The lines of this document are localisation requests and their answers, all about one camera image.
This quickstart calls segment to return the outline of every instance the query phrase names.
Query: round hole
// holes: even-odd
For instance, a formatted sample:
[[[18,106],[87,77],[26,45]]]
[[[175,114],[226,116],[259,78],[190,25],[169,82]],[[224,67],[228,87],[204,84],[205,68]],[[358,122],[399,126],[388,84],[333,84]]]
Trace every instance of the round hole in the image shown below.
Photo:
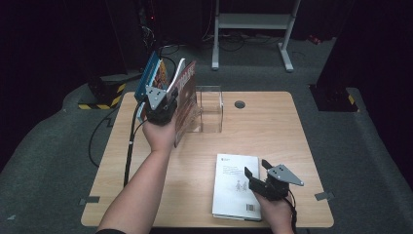
[[[235,102],[235,107],[237,107],[238,109],[242,109],[245,107],[245,102],[241,101],[241,100],[237,100]]]

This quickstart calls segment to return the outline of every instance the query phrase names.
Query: gray carpet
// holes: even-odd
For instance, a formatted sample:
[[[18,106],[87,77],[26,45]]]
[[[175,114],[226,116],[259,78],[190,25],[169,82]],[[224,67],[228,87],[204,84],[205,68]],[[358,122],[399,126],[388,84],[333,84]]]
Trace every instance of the gray carpet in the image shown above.
[[[412,191],[378,137],[358,90],[348,89],[359,112],[317,110],[308,85],[317,82],[333,44],[291,41],[288,51],[293,73],[285,72],[276,43],[247,43],[235,52],[221,50],[218,71],[210,70],[211,49],[173,47],[164,49],[164,54],[179,49],[168,57],[176,62],[182,57],[195,59],[199,85],[221,85],[223,91],[292,94],[321,183],[335,196],[329,201],[333,227],[299,229],[299,233],[413,233]],[[228,50],[239,45],[221,43]],[[137,81],[129,82],[125,92],[136,86]],[[84,206],[80,201],[89,196],[97,172],[88,156],[89,140],[110,110],[78,109],[77,101],[85,89],[84,85],[74,90],[58,113],[26,136],[2,172],[0,233],[94,233],[95,228],[81,224]],[[110,116],[112,123],[116,113]],[[103,122],[93,139],[91,151],[97,163],[110,135],[107,123]],[[217,229],[153,232],[228,233]]]

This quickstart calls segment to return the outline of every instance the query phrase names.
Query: black sleeve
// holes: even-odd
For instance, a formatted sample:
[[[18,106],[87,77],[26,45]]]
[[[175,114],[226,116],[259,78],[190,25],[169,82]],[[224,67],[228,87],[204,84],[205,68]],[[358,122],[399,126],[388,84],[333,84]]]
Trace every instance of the black sleeve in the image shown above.
[[[119,230],[115,230],[115,229],[103,229],[103,230],[96,232],[96,234],[126,234],[126,233],[119,231]]]

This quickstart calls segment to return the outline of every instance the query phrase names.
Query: metal frame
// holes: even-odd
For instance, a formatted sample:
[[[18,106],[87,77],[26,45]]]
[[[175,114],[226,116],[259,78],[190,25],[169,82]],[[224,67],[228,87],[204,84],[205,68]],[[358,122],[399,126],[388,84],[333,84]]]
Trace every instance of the metal frame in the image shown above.
[[[219,69],[219,28],[260,28],[260,29],[285,29],[283,41],[278,44],[282,60],[287,72],[294,70],[289,59],[286,47],[297,17],[301,0],[295,0],[290,15],[257,15],[257,14],[220,14],[219,0],[216,0],[215,27],[212,49],[212,70]]]

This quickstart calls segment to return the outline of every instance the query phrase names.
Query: barcode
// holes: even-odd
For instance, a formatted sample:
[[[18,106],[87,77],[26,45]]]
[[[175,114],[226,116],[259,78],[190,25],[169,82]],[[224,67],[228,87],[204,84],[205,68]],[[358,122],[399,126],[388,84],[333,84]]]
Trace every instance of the barcode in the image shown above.
[[[246,204],[246,210],[248,212],[255,212],[255,206],[251,204]]]

